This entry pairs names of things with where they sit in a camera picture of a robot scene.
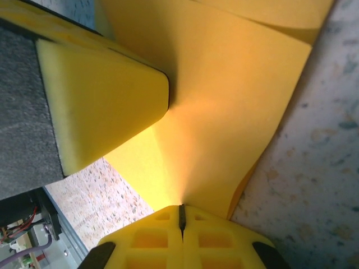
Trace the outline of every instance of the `yellow plastic part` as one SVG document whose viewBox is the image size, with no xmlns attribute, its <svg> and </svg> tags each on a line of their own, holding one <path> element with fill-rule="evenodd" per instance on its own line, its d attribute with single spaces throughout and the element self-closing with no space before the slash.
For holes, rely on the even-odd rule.
<svg viewBox="0 0 359 269">
<path fill-rule="evenodd" d="M 267 238 L 203 210 L 186 206 L 183 241 L 178 206 L 166 207 L 100 242 L 116 247 L 105 269 L 265 268 L 252 243 Z"/>
<path fill-rule="evenodd" d="M 154 210 L 230 217 L 311 46 L 192 0 L 101 3 L 118 43 L 171 83 L 166 115 L 105 158 Z"/>
<path fill-rule="evenodd" d="M 186 206 L 186 221 L 183 268 L 265 269 L 252 243 L 274 247 L 266 237 L 192 206 Z"/>
<path fill-rule="evenodd" d="M 116 247 L 105 269 L 180 269 L 183 244 L 178 206 L 169 206 L 104 237 Z"/>
<path fill-rule="evenodd" d="M 17 0 L 2 1 L 0 17 L 52 40 L 36 48 L 65 175 L 166 113 L 166 75 L 116 43 Z"/>
</svg>

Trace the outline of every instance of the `red wire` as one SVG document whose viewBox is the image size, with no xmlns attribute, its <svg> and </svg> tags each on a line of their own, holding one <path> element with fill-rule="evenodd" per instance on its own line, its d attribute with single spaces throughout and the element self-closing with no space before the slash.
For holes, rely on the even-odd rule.
<svg viewBox="0 0 359 269">
<path fill-rule="evenodd" d="M 28 220 L 25 224 L 23 224 L 23 226 L 21 226 L 20 229 L 19 229 L 16 233 L 14 233 L 14 234 L 12 234 L 12 235 L 9 235 L 10 238 L 13 238 L 15 235 L 17 235 L 18 233 L 22 232 L 23 230 L 25 230 L 26 228 L 28 228 L 28 227 L 30 226 L 30 224 L 32 223 L 32 221 L 33 221 L 33 219 L 34 219 L 34 217 L 35 217 L 35 215 L 36 215 L 37 209 L 38 209 L 38 208 L 35 206 L 35 208 L 34 208 L 34 213 L 33 213 L 33 215 L 31 216 L 31 218 L 29 218 L 29 220 Z"/>
</svg>

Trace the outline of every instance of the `black strip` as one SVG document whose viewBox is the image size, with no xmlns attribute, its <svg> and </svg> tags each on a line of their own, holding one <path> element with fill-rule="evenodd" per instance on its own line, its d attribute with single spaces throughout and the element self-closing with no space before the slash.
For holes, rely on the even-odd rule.
<svg viewBox="0 0 359 269">
<path fill-rule="evenodd" d="M 65 20 L 65 21 L 67 21 L 67 22 L 69 22 L 69 23 L 71 23 L 71 24 L 74 24 L 74 25 L 76 25 L 76 26 L 78 26 L 78 27 L 81 27 L 81 28 L 85 29 L 86 31 L 90 31 L 90 32 L 92 32 L 92 33 L 94 33 L 94 34 L 97 34 L 97 35 L 102 36 L 102 34 L 100 34 L 99 32 L 97 32 L 97 31 L 95 31 L 95 30 L 93 30 L 93 29 L 91 29 L 91 28 L 89 28 L 89 27 L 87 27 L 87 26 L 85 26 L 85 25 L 82 25 L 82 24 L 78 23 L 77 21 L 74 21 L 74 20 L 72 20 L 72 19 L 70 19 L 70 18 L 68 18 L 68 17 L 65 17 L 65 16 L 63 16 L 63 15 L 57 13 L 57 12 L 54 12 L 54 11 L 52 11 L 52 10 L 49 10 L 48 8 L 46 8 L 46 7 L 44 7 L 44 6 L 41 6 L 40 4 L 37 4 L 37 3 L 33 2 L 33 1 L 30 1 L 30 0 L 17 0 L 17 1 L 21 1 L 21 2 L 23 2 L 23 3 L 29 4 L 29 5 L 31 5 L 31 6 L 33 6 L 33 7 L 36 7 L 36 8 L 38 8 L 38 9 L 42 10 L 42 11 L 45 11 L 45 12 L 47 12 L 47 13 L 50 13 L 51 15 L 54 15 L 54 16 L 56 16 L 56 17 L 62 19 L 62 20 Z"/>
<path fill-rule="evenodd" d="M 185 228 L 186 228 L 186 211 L 185 211 L 185 205 L 180 205 L 179 206 L 179 223 L 178 226 L 181 229 L 181 234 L 182 234 L 182 241 L 183 241 L 183 233 L 185 232 Z"/>
<path fill-rule="evenodd" d="M 290 266 L 279 254 L 278 250 L 262 242 L 254 242 L 254 250 L 267 269 L 290 269 Z"/>
<path fill-rule="evenodd" d="M 89 252 L 78 269 L 104 269 L 115 247 L 113 242 L 98 245 Z"/>
<path fill-rule="evenodd" d="M 38 40 L 39 38 L 41 39 L 44 39 L 44 40 L 47 40 L 47 41 L 52 41 L 50 40 L 49 38 L 47 38 L 46 36 L 43 36 L 43 35 L 39 35 L 35 32 L 32 32 L 31 30 L 27 29 L 27 28 L 24 28 L 18 24 L 14 24 L 10 21 L 7 21 L 3 18 L 0 17 L 0 27 L 3 27 L 4 29 L 10 31 L 10 32 L 13 32 L 14 34 L 17 34 L 17 35 L 20 35 L 20 36 L 23 36 L 27 39 L 30 39 L 30 40 Z"/>
</svg>

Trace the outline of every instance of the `yellow foam block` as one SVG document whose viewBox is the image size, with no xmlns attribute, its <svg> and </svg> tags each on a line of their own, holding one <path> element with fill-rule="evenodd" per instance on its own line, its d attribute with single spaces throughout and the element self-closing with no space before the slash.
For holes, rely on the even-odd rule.
<svg viewBox="0 0 359 269">
<path fill-rule="evenodd" d="M 164 71 L 170 110 L 105 158 L 153 207 L 228 217 L 311 46 L 194 1 L 102 0 L 119 44 Z"/>
<path fill-rule="evenodd" d="M 166 75 L 115 42 L 18 0 L 1 1 L 0 17 L 34 36 L 65 175 L 166 113 Z"/>
<path fill-rule="evenodd" d="M 167 110 L 167 79 L 154 69 L 110 51 L 44 40 L 36 47 L 65 174 L 91 164 Z"/>
</svg>

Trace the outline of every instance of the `black edge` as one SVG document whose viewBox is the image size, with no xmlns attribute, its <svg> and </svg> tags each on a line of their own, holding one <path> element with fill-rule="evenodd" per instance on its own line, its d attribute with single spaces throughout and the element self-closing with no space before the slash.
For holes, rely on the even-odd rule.
<svg viewBox="0 0 359 269">
<path fill-rule="evenodd" d="M 113 242 L 98 245 L 89 252 L 78 269 L 104 269 L 115 247 Z"/>
<path fill-rule="evenodd" d="M 262 242 L 252 243 L 254 250 L 267 269 L 290 269 L 290 266 L 279 254 L 278 250 Z"/>
<path fill-rule="evenodd" d="M 181 229 L 181 234 L 182 234 L 182 241 L 183 241 L 183 233 L 185 232 L 185 228 L 186 228 L 186 210 L 185 210 L 185 205 L 180 205 L 179 206 L 179 221 L 178 221 L 178 226 Z"/>
</svg>

